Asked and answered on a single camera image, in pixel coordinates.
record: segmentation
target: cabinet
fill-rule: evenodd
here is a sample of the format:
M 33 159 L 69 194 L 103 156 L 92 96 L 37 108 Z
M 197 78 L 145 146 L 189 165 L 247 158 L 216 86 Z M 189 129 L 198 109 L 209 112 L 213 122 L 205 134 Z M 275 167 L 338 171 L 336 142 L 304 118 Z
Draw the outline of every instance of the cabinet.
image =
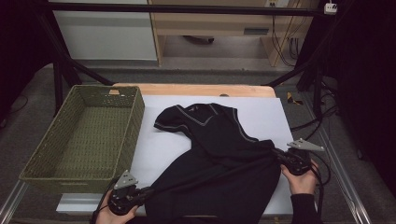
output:
M 148 0 L 152 5 L 196 5 L 227 7 L 268 7 L 270 0 Z M 277 0 L 278 7 L 316 8 L 318 0 Z M 288 38 L 305 38 L 312 18 L 266 15 L 183 14 L 151 13 L 155 46 L 159 64 L 168 35 L 254 35 L 261 39 L 272 66 L 279 60 L 278 50 L 283 50 Z M 273 31 L 277 41 L 273 43 Z

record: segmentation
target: person's left hand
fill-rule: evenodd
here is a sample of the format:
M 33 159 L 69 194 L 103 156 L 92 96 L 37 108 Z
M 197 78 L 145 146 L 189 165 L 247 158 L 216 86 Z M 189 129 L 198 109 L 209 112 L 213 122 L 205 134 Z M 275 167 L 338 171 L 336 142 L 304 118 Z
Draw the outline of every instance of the person's left hand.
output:
M 134 218 L 134 213 L 137 210 L 137 206 L 133 207 L 131 211 L 125 216 L 117 216 L 110 211 L 107 206 L 108 198 L 110 197 L 111 190 L 107 192 L 106 197 L 103 199 L 101 208 L 103 208 L 96 219 L 96 224 L 124 224 L 127 221 Z

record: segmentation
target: table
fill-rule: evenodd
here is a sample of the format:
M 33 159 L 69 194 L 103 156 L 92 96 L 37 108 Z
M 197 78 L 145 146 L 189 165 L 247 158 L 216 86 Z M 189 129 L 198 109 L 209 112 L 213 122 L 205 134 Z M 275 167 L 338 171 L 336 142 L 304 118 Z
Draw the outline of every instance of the table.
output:
M 190 149 L 191 142 L 186 136 L 174 133 L 159 134 L 152 127 L 158 114 L 174 104 L 184 106 L 195 103 L 220 103 L 236 107 L 238 108 L 238 118 L 248 135 L 254 137 L 260 135 L 261 138 L 268 136 L 267 139 L 272 139 L 275 145 L 282 149 L 287 149 L 286 144 L 292 141 L 282 105 L 270 87 L 133 83 L 119 83 L 115 86 L 136 85 L 141 89 L 146 105 L 131 167 L 132 175 L 139 180 L 137 184 L 139 188 L 149 186 L 175 158 Z M 271 106 L 272 109 L 264 109 L 268 106 Z M 263 127 L 265 126 L 262 124 L 263 122 L 267 123 L 267 128 Z M 166 141 L 171 147 L 163 150 L 163 141 Z M 96 208 L 100 198 L 100 194 L 64 194 L 57 211 L 69 215 L 88 215 Z M 282 175 L 273 199 L 264 214 L 291 213 L 289 184 Z M 144 216 L 146 214 L 144 206 L 139 207 L 136 214 Z

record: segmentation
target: hand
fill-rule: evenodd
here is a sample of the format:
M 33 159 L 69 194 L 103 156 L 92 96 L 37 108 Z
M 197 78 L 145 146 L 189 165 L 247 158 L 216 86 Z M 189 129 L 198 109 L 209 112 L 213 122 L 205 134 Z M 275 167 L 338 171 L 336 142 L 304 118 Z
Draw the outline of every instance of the hand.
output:
M 317 171 L 318 165 L 311 160 L 314 164 L 312 168 Z M 310 170 L 303 175 L 292 175 L 288 168 L 281 164 L 280 168 L 283 175 L 288 179 L 291 194 L 314 194 L 317 185 L 317 177 Z
M 111 190 L 107 192 L 106 197 L 103 199 L 103 202 L 100 206 L 103 209 L 98 214 L 98 217 L 96 219 L 96 224 L 123 224 L 134 218 L 134 213 L 137 210 L 137 206 L 133 207 L 131 211 L 129 211 L 129 213 L 126 214 L 125 216 L 117 216 L 114 213 L 112 213 L 107 206 L 107 202 L 108 202 L 108 198 L 110 197 L 110 194 L 111 194 Z

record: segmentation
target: gray carpet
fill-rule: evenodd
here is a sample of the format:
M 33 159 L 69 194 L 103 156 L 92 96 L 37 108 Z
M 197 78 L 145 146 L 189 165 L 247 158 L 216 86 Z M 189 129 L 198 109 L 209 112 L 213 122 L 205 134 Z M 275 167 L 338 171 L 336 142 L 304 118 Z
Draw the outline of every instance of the gray carpet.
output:
M 252 58 L 256 57 L 257 52 L 252 55 Z M 186 55 L 177 57 L 176 53 L 169 52 L 167 57 L 167 60 L 175 57 L 176 59 L 174 59 L 177 63 L 180 60 L 186 62 Z M 236 57 L 240 57 L 240 55 L 235 54 L 235 60 L 238 60 Z M 249 69 L 248 66 L 244 65 L 242 65 L 242 68 L 239 67 L 227 71 L 216 69 L 216 67 L 208 67 L 205 70 L 195 67 L 187 70 L 183 66 L 175 69 L 173 65 L 168 64 L 161 69 L 107 68 L 98 69 L 97 71 L 104 77 L 117 82 L 260 85 L 274 80 L 284 74 L 286 70 L 267 69 L 264 72 L 262 69 Z M 92 79 L 86 76 L 81 76 L 81 78 L 85 83 L 93 82 Z M 300 94 L 295 90 L 293 84 L 295 84 L 295 79 L 276 88 L 276 96 L 281 99 L 290 127 L 299 126 L 311 120 L 309 105 L 306 102 L 304 102 L 304 105 L 288 103 L 287 92 L 291 92 L 295 99 L 300 98 Z M 67 94 L 68 91 L 69 88 L 64 86 L 64 94 Z M 18 180 L 18 175 L 24 164 L 32 155 L 53 119 L 55 103 L 52 70 L 42 69 L 35 75 L 34 79 L 23 91 L 22 96 L 13 106 L 13 110 L 18 110 L 22 107 L 26 100 L 28 100 L 26 106 L 10 114 L 6 127 L 0 130 L 0 153 L 2 155 L 0 159 L 1 204 L 6 201 L 8 194 Z M 332 97 L 323 98 L 323 102 L 323 110 L 334 105 Z M 322 123 L 322 127 L 330 136 L 330 141 L 344 164 L 373 223 L 396 223 L 396 213 L 394 212 L 396 208 L 395 198 L 389 193 L 373 165 L 368 161 L 358 159 L 357 149 L 351 141 L 350 133 L 347 131 L 341 117 L 332 115 L 326 118 Z M 314 127 L 308 127 L 292 134 L 295 139 L 305 138 L 311 134 L 313 129 Z M 329 144 L 329 142 L 321 142 L 317 134 L 313 135 L 309 141 L 325 147 Z M 320 156 L 327 160 L 325 154 L 321 153 Z M 35 188 L 28 188 L 14 214 L 15 219 L 13 222 L 44 223 L 44 220 L 88 220 L 88 217 L 70 217 L 57 214 L 55 210 L 60 197 L 61 195 L 48 195 Z M 356 223 L 347 205 L 343 190 L 340 189 L 334 175 L 332 175 L 330 183 L 325 187 L 322 219 L 326 223 Z M 289 221 L 290 217 L 288 216 L 268 217 L 262 223 L 288 223 Z

